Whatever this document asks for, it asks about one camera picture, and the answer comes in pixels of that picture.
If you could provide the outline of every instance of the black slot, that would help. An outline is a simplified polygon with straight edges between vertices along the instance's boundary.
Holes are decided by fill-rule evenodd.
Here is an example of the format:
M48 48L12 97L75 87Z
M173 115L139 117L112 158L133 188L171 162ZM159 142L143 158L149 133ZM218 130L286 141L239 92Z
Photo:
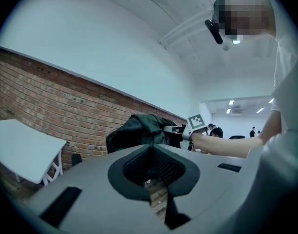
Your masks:
M82 190L77 187L69 186L56 198L46 211L42 213L40 218L57 228L81 191Z
M226 170L230 170L230 171L233 171L233 172L239 172L240 169L241 169L241 166L234 166L234 165L230 165L230 164L225 164L225 163L221 163L220 165L218 165L217 167L219 168L223 168L223 169L226 169Z

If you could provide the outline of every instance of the forearm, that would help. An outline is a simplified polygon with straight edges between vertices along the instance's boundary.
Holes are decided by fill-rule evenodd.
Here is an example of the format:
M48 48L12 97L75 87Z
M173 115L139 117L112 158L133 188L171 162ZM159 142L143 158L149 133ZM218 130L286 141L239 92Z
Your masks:
M213 155L246 158L249 151L263 145L259 137L243 139L223 139L193 133L191 136L195 149L201 149Z

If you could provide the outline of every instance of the black jacket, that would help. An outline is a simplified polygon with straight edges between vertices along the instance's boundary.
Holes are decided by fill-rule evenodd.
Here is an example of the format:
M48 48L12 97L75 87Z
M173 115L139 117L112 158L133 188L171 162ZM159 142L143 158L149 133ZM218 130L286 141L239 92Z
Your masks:
M106 138L108 154L142 144L166 144L180 148L180 139L163 132L165 126L176 126L168 119L154 115L132 115Z

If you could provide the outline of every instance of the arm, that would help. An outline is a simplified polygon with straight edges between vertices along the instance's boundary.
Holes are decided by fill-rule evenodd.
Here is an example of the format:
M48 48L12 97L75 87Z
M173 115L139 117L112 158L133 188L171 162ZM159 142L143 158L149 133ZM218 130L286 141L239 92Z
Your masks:
M268 120L258 137L243 139L222 139L193 133L191 140L194 148L201 149L214 155L246 158L249 151L265 144L272 136L281 133L281 114L271 111Z

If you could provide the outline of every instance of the white sleeve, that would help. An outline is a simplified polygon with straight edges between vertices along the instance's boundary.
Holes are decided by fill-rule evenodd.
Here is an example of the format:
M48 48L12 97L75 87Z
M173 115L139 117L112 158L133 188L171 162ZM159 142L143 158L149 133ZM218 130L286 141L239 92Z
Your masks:
M277 87L277 84L278 84L278 77L277 77L277 72L275 71L275 83L274 83L274 90L276 89ZM274 101L272 102L271 104L271 109L270 111L280 111L279 107L277 106L276 104L276 100L274 99Z

